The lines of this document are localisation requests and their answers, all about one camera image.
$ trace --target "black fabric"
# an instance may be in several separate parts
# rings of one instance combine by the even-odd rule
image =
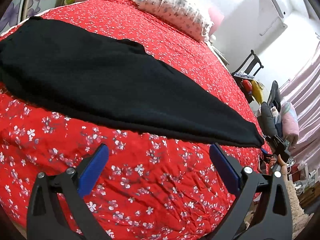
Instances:
[[[114,129],[261,147],[256,126],[144,47],[57,20],[31,18],[0,42],[15,96]]]
[[[273,106],[276,107],[277,111],[280,113],[281,111],[281,95],[278,83],[274,80],[271,86],[269,98],[268,98],[269,108]]]
[[[276,129],[277,129],[278,136],[279,136],[281,139],[284,139],[284,138],[283,138],[283,133],[282,133],[282,122],[276,123]]]
[[[258,122],[264,135],[272,137],[278,134],[271,110],[266,102],[261,104],[261,116],[258,117]]]

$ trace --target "human hand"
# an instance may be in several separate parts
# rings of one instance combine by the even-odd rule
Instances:
[[[270,160],[270,163],[269,163],[269,174],[272,173],[271,168],[276,164],[276,161],[277,161],[276,158],[272,158],[272,159]],[[286,180],[286,179],[287,179],[287,174],[288,174],[287,163],[285,163],[285,162],[282,160],[282,158],[281,158],[280,155],[278,155],[278,163],[279,163],[279,165],[281,166],[280,173],[282,174],[284,180]]]

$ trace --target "pink blanket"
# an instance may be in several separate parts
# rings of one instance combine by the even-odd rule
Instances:
[[[282,133],[284,139],[290,142],[290,147],[294,147],[299,139],[299,125],[297,113],[290,102],[284,102],[281,106]]]

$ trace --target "metal bolt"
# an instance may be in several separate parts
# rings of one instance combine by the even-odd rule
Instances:
[[[253,172],[253,170],[250,167],[244,167],[244,172],[247,174],[251,174]]]
[[[67,168],[66,173],[71,175],[71,174],[75,173],[75,171],[76,170],[74,168],[70,167],[70,168]]]
[[[39,178],[39,179],[42,179],[43,177],[44,177],[44,172],[42,172],[42,171],[39,172],[39,173],[38,173],[38,178]]]
[[[274,172],[274,175],[277,177],[277,178],[280,178],[281,177],[281,173],[279,171],[275,171]]]

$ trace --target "pink curtain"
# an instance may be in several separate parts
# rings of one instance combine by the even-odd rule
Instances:
[[[299,140],[292,156],[306,161],[309,171],[320,167],[320,43],[299,73],[287,81],[280,93],[293,104],[299,123]]]

